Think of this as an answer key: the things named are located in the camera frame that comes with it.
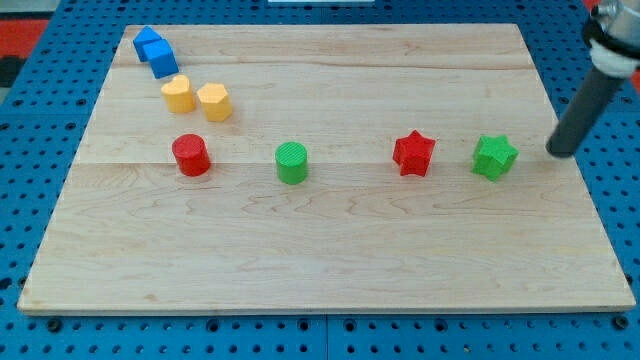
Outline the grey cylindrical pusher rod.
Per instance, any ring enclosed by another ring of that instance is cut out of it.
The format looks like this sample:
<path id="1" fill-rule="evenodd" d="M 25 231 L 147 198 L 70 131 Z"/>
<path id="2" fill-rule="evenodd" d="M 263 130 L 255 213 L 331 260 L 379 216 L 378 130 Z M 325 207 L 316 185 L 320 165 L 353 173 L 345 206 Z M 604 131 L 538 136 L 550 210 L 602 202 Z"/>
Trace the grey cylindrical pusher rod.
<path id="1" fill-rule="evenodd" d="M 547 140 L 547 152 L 556 158 L 574 156 L 625 81 L 592 67 Z"/>

